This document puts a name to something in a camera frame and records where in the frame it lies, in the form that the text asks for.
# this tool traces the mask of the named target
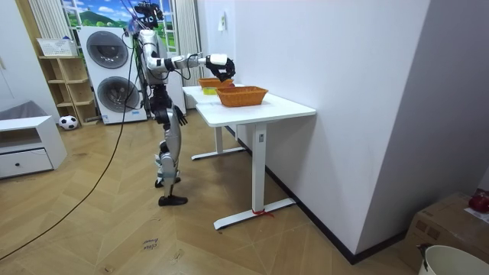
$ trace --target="wooden floor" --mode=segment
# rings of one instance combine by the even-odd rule
[[[196,112],[182,128],[182,182],[189,203],[161,208],[154,121],[131,123],[95,192],[57,227],[0,262],[0,274],[415,274],[389,248],[350,266],[297,206],[215,231],[212,223],[251,207],[245,153],[191,161],[214,147]],[[60,220],[92,188],[112,153],[119,125],[62,132],[68,158],[56,171],[0,180],[0,257]],[[236,146],[227,132],[225,147]],[[266,179],[266,203],[285,198]]]

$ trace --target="white wall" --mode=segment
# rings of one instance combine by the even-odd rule
[[[486,170],[486,173],[482,177],[479,188],[489,191],[489,169]]]
[[[234,0],[197,0],[199,16],[200,42],[204,55],[225,53],[236,62],[235,49],[235,1]],[[218,31],[218,23],[225,13],[226,30]],[[205,70],[206,77],[213,77]]]
[[[0,11],[2,74],[15,99],[29,99],[38,104],[54,121],[60,116],[47,86],[31,40],[15,1],[2,2]],[[6,37],[15,37],[6,42]]]
[[[214,11],[229,2],[205,5]],[[238,80],[317,110],[315,118],[269,125],[267,165],[352,252],[357,250],[428,4],[234,3]],[[219,18],[207,9],[204,15],[199,11],[199,17],[212,17],[206,20],[208,45],[224,47],[222,37],[213,34],[213,22]],[[233,43],[227,39],[232,35],[224,43],[231,53]],[[247,134],[240,135],[245,142]]]
[[[489,164],[489,2],[432,0],[358,252],[472,194]]]

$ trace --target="red object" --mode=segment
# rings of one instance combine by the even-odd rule
[[[251,212],[255,215],[269,215],[270,217],[272,218],[275,218],[274,214],[270,213],[270,212],[266,212],[265,210],[261,210],[261,211],[254,211],[253,209],[251,210]]]
[[[475,211],[480,213],[489,212],[489,196],[481,192],[472,197],[472,199],[468,202],[468,205]]]

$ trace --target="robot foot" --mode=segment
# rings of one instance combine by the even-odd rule
[[[175,183],[179,183],[180,181],[182,181],[182,179],[180,179],[180,177],[178,176],[178,177],[175,179]],[[164,185],[163,185],[163,180],[161,180],[160,182],[158,182],[158,180],[156,180],[156,181],[154,182],[154,187],[156,187],[156,188],[161,188],[161,187],[163,187],[163,186],[164,186]]]
[[[168,206],[168,205],[184,205],[188,202],[189,200],[185,197],[179,197],[179,196],[162,196],[158,200],[158,205],[159,206]]]

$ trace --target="table top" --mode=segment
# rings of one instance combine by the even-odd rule
[[[197,110],[210,127],[245,125],[314,115],[316,110],[268,92],[261,105],[226,107],[217,95],[204,95],[200,86],[183,87],[197,102]]]

